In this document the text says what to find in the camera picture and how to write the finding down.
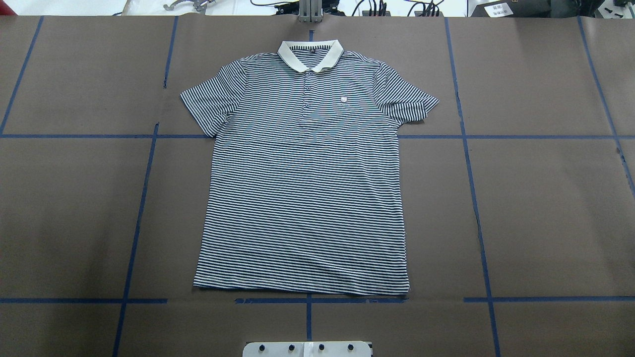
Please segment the aluminium frame post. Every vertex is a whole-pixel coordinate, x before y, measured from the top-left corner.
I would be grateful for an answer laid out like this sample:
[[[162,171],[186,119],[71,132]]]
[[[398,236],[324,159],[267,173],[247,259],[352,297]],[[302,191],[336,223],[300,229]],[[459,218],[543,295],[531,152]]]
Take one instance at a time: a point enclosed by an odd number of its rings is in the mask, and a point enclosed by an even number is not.
[[[300,23],[321,23],[322,21],[322,0],[299,0]]]

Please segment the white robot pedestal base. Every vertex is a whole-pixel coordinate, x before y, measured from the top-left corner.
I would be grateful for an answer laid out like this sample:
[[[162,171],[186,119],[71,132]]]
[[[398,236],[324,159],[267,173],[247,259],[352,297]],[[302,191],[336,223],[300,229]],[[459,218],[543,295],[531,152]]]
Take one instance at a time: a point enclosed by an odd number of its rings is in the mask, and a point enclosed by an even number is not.
[[[243,357],[372,357],[365,341],[286,341],[247,343]]]

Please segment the striped polo shirt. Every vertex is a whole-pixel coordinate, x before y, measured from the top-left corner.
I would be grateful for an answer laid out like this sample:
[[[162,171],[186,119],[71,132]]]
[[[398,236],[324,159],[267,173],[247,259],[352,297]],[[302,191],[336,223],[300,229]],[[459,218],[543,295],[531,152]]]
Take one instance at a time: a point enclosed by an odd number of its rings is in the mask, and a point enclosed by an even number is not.
[[[214,140],[193,286],[410,291],[398,131],[435,96],[331,40],[236,59],[180,98]]]

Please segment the black box device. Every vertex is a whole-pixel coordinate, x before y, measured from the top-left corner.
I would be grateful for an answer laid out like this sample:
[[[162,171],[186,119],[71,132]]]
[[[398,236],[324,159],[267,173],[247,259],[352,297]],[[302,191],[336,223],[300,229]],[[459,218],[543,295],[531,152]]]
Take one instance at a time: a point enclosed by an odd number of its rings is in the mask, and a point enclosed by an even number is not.
[[[550,16],[550,0],[488,0],[477,4],[469,14],[469,17],[487,18],[549,18]]]

